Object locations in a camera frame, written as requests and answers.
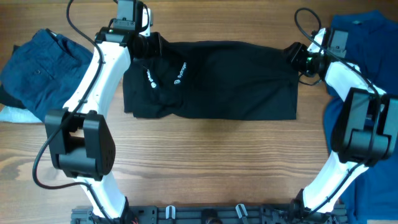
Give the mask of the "black polo shirt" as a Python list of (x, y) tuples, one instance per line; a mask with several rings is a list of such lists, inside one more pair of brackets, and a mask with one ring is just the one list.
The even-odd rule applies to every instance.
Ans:
[(137, 118), (295, 119), (297, 95), (282, 51), (245, 42), (164, 42), (123, 77), (124, 111)]

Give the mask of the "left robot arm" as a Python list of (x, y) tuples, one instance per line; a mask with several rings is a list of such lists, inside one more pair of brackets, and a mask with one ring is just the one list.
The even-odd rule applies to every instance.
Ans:
[(112, 168), (116, 146), (106, 123), (114, 93), (124, 72), (135, 58), (158, 53), (147, 37), (152, 13), (142, 1), (117, 1), (117, 16), (102, 27), (94, 39), (93, 58), (74, 94), (60, 110), (45, 117), (47, 140), (32, 168), (37, 168), (45, 149), (54, 168), (73, 179), (89, 198), (92, 208), (87, 223), (137, 223), (127, 198), (120, 192)]

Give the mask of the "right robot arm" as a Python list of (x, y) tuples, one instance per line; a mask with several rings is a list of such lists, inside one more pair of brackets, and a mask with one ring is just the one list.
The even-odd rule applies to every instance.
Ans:
[(285, 49), (287, 63), (305, 76), (318, 75), (343, 107), (330, 136), (325, 165), (290, 203), (288, 221), (324, 222), (345, 190), (379, 161), (389, 159), (397, 142), (397, 96), (378, 88), (355, 63), (345, 59), (348, 33), (322, 28)]

